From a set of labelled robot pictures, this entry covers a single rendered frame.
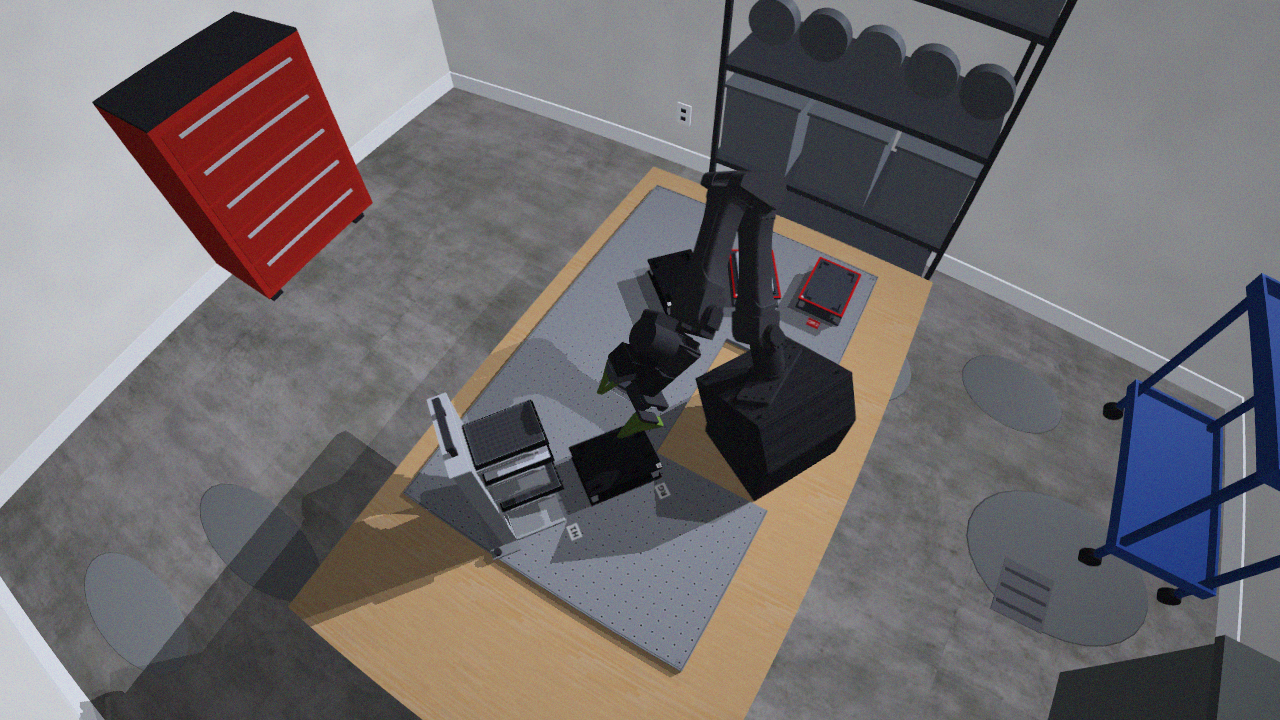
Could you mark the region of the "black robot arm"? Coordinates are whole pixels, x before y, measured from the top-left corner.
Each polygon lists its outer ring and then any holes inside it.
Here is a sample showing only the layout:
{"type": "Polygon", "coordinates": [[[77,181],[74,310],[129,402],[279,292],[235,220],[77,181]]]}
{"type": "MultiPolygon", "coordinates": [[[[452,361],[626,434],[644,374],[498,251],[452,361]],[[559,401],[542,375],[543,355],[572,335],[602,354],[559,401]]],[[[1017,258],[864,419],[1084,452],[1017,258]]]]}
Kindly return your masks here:
{"type": "Polygon", "coordinates": [[[721,170],[707,172],[700,184],[707,188],[707,208],[669,316],[645,309],[628,345],[622,342],[608,355],[605,374],[614,384],[635,380],[641,395],[654,397],[675,380],[667,373],[680,375],[701,357],[700,343],[689,334],[713,340],[721,328],[724,275],[739,231],[732,334],[750,345],[754,368],[737,401],[768,407],[803,354],[801,346],[785,345],[772,290],[772,234],[776,208],[785,201],[785,177],[778,170],[721,170]]]}

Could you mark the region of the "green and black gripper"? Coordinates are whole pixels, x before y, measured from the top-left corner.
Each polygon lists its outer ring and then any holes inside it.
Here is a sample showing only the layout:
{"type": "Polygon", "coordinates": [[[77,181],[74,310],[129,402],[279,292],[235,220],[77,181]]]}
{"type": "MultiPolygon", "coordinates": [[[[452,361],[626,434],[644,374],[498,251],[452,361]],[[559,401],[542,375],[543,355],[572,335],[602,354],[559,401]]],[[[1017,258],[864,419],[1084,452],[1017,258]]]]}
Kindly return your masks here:
{"type": "MultiPolygon", "coordinates": [[[[666,373],[668,372],[668,369],[662,363],[659,364],[659,366],[662,368],[663,372],[666,372],[666,373]]],[[[678,377],[678,375],[673,374],[672,372],[669,372],[667,374],[671,375],[671,377],[673,377],[675,379],[678,377]]],[[[600,383],[599,388],[596,389],[596,395],[604,395],[605,392],[608,392],[609,389],[614,388],[616,386],[620,386],[620,383],[614,384],[613,380],[608,386],[605,386],[608,383],[608,380],[609,380],[609,378],[608,378],[608,375],[605,374],[605,370],[604,370],[603,377],[602,377],[602,383],[600,383]]],[[[655,428],[663,427],[663,421],[660,420],[660,416],[657,416],[655,413],[646,413],[645,410],[649,409],[649,407],[657,407],[658,411],[664,413],[666,409],[669,407],[669,405],[666,401],[664,395],[662,393],[662,389],[660,389],[660,393],[655,395],[654,397],[652,397],[652,396],[641,395],[640,391],[637,389],[637,386],[636,386],[635,380],[631,380],[631,382],[632,383],[630,383],[625,389],[626,389],[626,392],[628,395],[628,398],[634,404],[634,409],[635,409],[636,413],[634,413],[634,415],[628,419],[628,421],[625,424],[625,427],[620,430],[620,433],[617,436],[618,438],[625,438],[627,436],[632,436],[634,433],[637,433],[640,430],[650,430],[650,429],[655,429],[655,428]]]]}

